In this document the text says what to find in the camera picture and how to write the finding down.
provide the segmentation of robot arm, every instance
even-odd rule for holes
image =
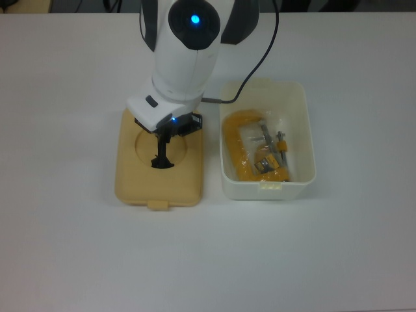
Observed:
[[[258,8],[257,0],[143,0],[142,35],[155,52],[155,69],[127,101],[136,122],[150,133],[192,122],[220,44],[245,39]]]

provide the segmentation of beige tray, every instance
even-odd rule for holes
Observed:
[[[142,130],[126,109],[122,117],[116,167],[115,193],[130,205],[167,211],[169,207],[196,205],[202,196],[202,130],[171,139],[166,155],[175,166],[151,167],[157,153],[157,138]]]

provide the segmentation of blue led light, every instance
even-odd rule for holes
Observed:
[[[194,23],[194,24],[199,24],[200,23],[200,17],[198,15],[192,15],[190,17],[190,20]]]

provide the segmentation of table surface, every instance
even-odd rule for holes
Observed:
[[[243,79],[274,24],[223,46],[205,93]],[[257,77],[305,88],[316,180],[228,200],[203,104],[203,199],[114,195],[125,100],[153,55],[136,14],[0,16],[0,311],[416,309],[416,14],[281,14]]]

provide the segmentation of plastic container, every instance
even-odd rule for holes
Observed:
[[[231,99],[241,81],[227,83],[222,99]],[[220,106],[220,152],[222,188],[233,200],[292,200],[315,178],[315,157],[305,92],[294,82],[253,79],[244,87],[239,99]],[[270,134],[283,131],[287,142],[290,182],[239,181],[223,138],[224,118],[235,111],[256,109],[267,112]]]

